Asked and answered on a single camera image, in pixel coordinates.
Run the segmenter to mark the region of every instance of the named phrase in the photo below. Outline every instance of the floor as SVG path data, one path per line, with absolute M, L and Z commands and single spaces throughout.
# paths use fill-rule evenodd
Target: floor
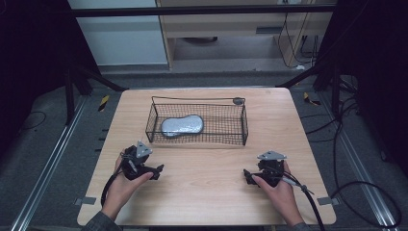
M 311 45 L 312 42 L 305 43 L 303 55 L 308 55 L 306 52 L 312 50 Z M 301 58 L 301 53 L 297 55 L 299 59 L 310 61 L 310 58 Z M 107 72 L 104 76 L 131 89 L 273 87 L 296 76 L 302 71 L 301 67 L 310 67 L 310 64 L 286 67 L 271 37 L 218 38 L 215 42 L 179 39 L 174 59 L 172 69 L 144 68 L 136 73 Z M 358 87 L 354 78 L 343 78 Z M 308 139 L 326 189 L 329 193 L 336 190 L 335 172 L 340 185 L 355 180 L 369 180 L 384 189 L 401 213 L 406 214 L 407 178 L 395 163 L 381 160 L 375 140 L 358 114 L 358 105 L 356 108 L 352 105 L 352 99 L 345 103 L 344 107 L 350 108 L 344 113 L 344 128 L 336 139 L 336 145 L 332 139 L 336 134 L 337 123 L 312 133 L 332 120 L 328 103 L 330 90 L 314 92 L 311 87 L 313 81 L 314 77 L 302 81 L 291 88 L 291 93 L 304 129 L 310 132 Z M 109 90 L 93 81 L 91 83 L 94 87 L 91 96 L 79 96 L 76 93 L 75 102 L 81 115 L 72 131 L 66 131 L 64 126 L 64 89 L 53 90 L 36 100 L 33 112 L 9 150 L 11 157 L 0 166 L 0 230 L 10 230 L 17 217 L 26 211 L 25 205 L 31 205 L 34 209 L 31 213 L 23 213 L 28 221 L 27 230 L 80 228 L 76 222 L 80 206 L 75 205 L 75 201 L 85 196 L 120 97 L 120 92 Z M 305 101 L 304 92 L 308 92 L 310 98 L 318 102 Z M 101 99 L 107 94 L 110 100 L 105 110 L 98 112 Z M 341 99 L 345 102 L 351 96 L 348 92 L 342 92 Z M 67 143 L 59 142 L 62 134 L 67 134 Z M 45 184 L 39 185 L 38 179 L 43 179 Z M 30 200 L 33 193 L 38 198 Z M 398 217 L 393 201 L 383 193 L 378 195 L 370 187 L 353 185 L 342 191 L 342 194 L 358 213 L 368 217 L 374 224 L 358 218 L 345 206 L 344 200 L 337 196 L 341 201 L 340 205 L 334 206 L 338 219 L 334 224 L 326 225 L 327 230 L 383 230 L 375 226 L 379 218 L 389 214 L 394 219 Z M 378 214 L 378 206 L 386 210 Z M 276 228 L 286 230 L 285 226 Z M 207 228 L 254 229 L 270 230 L 270 227 Z M 390 230 L 408 230 L 408 220 L 403 217 L 399 227 Z

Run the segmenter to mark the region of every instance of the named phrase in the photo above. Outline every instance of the hand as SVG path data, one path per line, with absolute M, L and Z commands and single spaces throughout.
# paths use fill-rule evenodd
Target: hand
M 284 162 L 284 168 L 285 171 L 291 173 L 286 162 Z M 281 180 L 278 185 L 273 188 L 259 176 L 252 175 L 252 178 L 268 195 L 273 207 L 279 212 L 290 227 L 293 227 L 300 222 L 304 222 L 297 208 L 296 200 L 294 199 L 292 185 Z
M 116 160 L 115 170 L 120 166 L 121 156 Z M 148 181 L 153 172 L 147 172 L 133 181 L 128 180 L 123 172 L 119 173 L 108 189 L 107 197 L 101 212 L 115 221 L 120 209 L 128 202 L 135 190 Z

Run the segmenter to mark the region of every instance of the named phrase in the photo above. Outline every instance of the person's right hand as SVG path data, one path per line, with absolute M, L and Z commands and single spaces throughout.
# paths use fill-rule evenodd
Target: person's right hand
M 284 162 L 284 168 L 286 172 L 291 173 L 286 162 Z M 292 185 L 281 180 L 274 188 L 259 176 L 252 175 L 252 178 L 268 195 L 273 207 L 290 227 L 304 222 L 297 208 L 296 200 L 294 199 Z

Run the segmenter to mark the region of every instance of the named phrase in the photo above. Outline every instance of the black wire basket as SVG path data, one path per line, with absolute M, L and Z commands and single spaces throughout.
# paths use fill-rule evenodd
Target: black wire basket
M 178 127 L 192 129 L 165 128 L 170 121 L 175 121 L 173 124 L 178 124 Z M 153 96 L 146 135 L 150 142 L 218 142 L 245 145 L 248 138 L 245 99 Z

